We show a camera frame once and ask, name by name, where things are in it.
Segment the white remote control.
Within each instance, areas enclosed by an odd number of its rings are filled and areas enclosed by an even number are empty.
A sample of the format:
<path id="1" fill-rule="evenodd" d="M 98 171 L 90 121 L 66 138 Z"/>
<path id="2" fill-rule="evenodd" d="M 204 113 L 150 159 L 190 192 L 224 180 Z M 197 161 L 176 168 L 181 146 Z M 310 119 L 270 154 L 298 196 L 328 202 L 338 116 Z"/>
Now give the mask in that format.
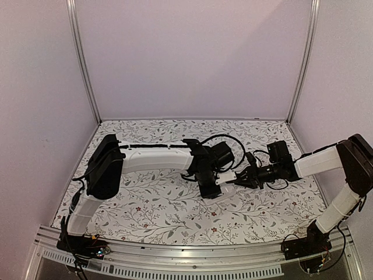
<path id="1" fill-rule="evenodd" d="M 236 190 L 234 186 L 224 185 L 224 186 L 221 186 L 221 194 L 218 195 L 216 198 L 203 198 L 202 201 L 205 205 L 210 206 L 218 202 L 222 202 L 223 200 L 226 200 L 235 194 L 236 194 Z"/>

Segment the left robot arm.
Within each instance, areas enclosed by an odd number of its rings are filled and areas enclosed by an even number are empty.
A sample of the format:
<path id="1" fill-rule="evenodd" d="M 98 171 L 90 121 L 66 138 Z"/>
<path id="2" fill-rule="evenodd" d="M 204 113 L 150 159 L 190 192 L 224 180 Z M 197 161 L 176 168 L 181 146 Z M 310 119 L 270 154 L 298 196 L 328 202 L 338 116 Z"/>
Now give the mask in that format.
<path id="1" fill-rule="evenodd" d="M 66 234 L 63 241 L 74 253 L 86 249 L 86 226 L 98 207 L 117 195 L 124 174 L 183 170 L 195 178 L 204 200 L 220 200 L 228 196 L 222 192 L 221 184 L 237 178 L 229 165 L 233 161 L 232 150 L 225 142 L 213 147 L 197 139 L 123 144 L 115 134 L 108 134 L 91 156 L 85 173 L 74 179 L 82 186 L 72 198 L 68 216 L 61 220 L 61 232 Z"/>

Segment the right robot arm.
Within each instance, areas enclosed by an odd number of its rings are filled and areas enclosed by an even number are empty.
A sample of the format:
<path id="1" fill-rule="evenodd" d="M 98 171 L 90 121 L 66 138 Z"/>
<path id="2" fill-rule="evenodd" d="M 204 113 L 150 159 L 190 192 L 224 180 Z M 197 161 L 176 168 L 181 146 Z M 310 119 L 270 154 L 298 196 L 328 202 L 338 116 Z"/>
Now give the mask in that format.
<path id="1" fill-rule="evenodd" d="M 249 166 L 237 173 L 235 185 L 262 188 L 276 180 L 296 182 L 306 177 L 316 179 L 335 173 L 340 191 L 326 209 L 307 227 L 307 237 L 301 242 L 306 254 L 314 254 L 324 244 L 324 238 L 337 225 L 350 217 L 372 190 L 372 146 L 361 134 L 321 147 L 294 159 L 285 141 L 267 145 L 270 163 L 257 166 L 253 153 L 247 153 Z"/>

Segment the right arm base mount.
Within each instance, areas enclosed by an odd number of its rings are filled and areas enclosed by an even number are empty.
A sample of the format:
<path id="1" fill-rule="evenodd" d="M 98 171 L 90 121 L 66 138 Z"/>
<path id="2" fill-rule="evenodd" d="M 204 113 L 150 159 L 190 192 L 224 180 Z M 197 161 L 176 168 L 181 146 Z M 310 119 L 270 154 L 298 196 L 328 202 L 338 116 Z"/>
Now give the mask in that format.
<path id="1" fill-rule="evenodd" d="M 319 273 L 327 261 L 330 260 L 330 250 L 332 249 L 328 233 L 322 233 L 317 227 L 312 225 L 307 229 L 306 237 L 293 240 L 283 240 L 281 251 L 286 260 L 309 257 L 314 254 L 319 256 L 307 258 L 300 261 L 301 269 L 307 274 Z"/>

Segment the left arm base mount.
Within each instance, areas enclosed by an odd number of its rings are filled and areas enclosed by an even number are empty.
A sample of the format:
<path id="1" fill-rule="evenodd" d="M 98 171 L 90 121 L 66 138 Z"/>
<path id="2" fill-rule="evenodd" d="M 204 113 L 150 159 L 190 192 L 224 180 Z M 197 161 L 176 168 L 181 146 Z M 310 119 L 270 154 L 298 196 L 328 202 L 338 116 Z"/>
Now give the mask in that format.
<path id="1" fill-rule="evenodd" d="M 108 243 L 98 236 L 72 236 L 67 232 L 67 226 L 61 226 L 61 234 L 57 242 L 57 249 L 71 253 L 79 259 L 103 259 L 111 252 Z"/>

